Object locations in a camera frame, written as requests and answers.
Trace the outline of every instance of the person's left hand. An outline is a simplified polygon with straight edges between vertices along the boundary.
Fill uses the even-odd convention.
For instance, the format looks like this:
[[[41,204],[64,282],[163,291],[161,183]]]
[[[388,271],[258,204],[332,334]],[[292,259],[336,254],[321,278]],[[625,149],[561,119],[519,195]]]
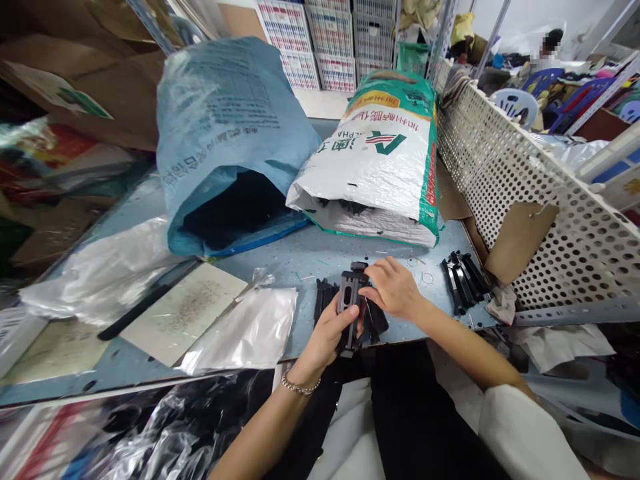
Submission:
[[[336,358],[335,348],[338,346],[342,330],[347,328],[360,313],[356,305],[350,306],[340,314],[336,313],[338,306],[337,293],[322,315],[318,319],[311,338],[300,358],[289,372],[289,380],[297,385],[312,382],[322,375],[326,366],[332,364]],[[357,334],[362,335],[363,322],[358,322]]]

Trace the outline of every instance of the red label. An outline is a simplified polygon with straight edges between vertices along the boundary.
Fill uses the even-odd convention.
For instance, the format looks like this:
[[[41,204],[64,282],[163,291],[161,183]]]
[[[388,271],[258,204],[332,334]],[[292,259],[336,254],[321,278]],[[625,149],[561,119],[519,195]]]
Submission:
[[[435,207],[435,142],[431,142],[431,162],[427,180],[427,203]]]

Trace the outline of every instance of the person's right hand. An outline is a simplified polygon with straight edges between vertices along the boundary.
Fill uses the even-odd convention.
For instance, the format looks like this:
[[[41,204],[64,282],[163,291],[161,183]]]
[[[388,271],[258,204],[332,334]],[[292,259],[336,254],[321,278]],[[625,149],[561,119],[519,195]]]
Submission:
[[[416,322],[433,304],[418,291],[409,270],[393,257],[380,259],[365,269],[374,287],[364,287],[359,294],[374,301],[394,317]]]

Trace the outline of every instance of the blue table surface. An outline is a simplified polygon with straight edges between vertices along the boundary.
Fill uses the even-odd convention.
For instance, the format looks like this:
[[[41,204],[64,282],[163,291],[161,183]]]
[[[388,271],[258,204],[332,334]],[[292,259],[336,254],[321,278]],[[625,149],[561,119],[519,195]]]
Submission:
[[[335,128],[336,123],[322,124],[322,127],[330,133],[330,127]],[[157,172],[152,172],[85,235],[76,249],[165,212],[159,177]],[[332,235],[322,232],[316,226],[309,226],[258,249],[219,260],[216,266],[248,282],[251,281],[254,268],[266,267],[276,278],[274,287],[298,288],[295,319],[283,357],[288,359],[295,358],[302,352],[311,335],[316,279],[327,278],[331,282],[339,283],[341,273],[349,269],[352,261],[373,263],[376,259],[388,255],[396,257],[412,272],[422,294],[451,314],[453,305],[440,262],[453,250],[472,253],[475,258],[464,227],[454,220],[446,223],[444,230],[440,232],[439,244],[432,249],[382,239]],[[59,269],[60,265],[50,272],[49,278],[56,276]],[[470,309],[468,314],[457,319],[473,329],[492,327],[496,322],[486,312],[485,306],[486,302],[481,302]],[[390,319],[389,330],[381,335],[381,342],[403,342],[424,337],[416,326]],[[183,376],[185,375],[182,371],[166,367],[127,341],[115,338],[109,343],[94,370],[78,375],[8,385],[0,389],[0,407],[72,397]]]

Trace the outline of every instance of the light blue bag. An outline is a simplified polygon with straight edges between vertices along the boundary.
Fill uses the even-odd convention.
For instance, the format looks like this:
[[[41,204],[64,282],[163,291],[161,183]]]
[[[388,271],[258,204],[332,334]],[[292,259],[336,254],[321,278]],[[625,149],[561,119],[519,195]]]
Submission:
[[[228,255],[306,225],[300,214],[287,211],[218,251],[183,226],[186,215],[248,170],[263,174],[286,195],[320,145],[275,47],[255,37],[192,45],[166,60],[157,96],[157,164],[173,253]]]

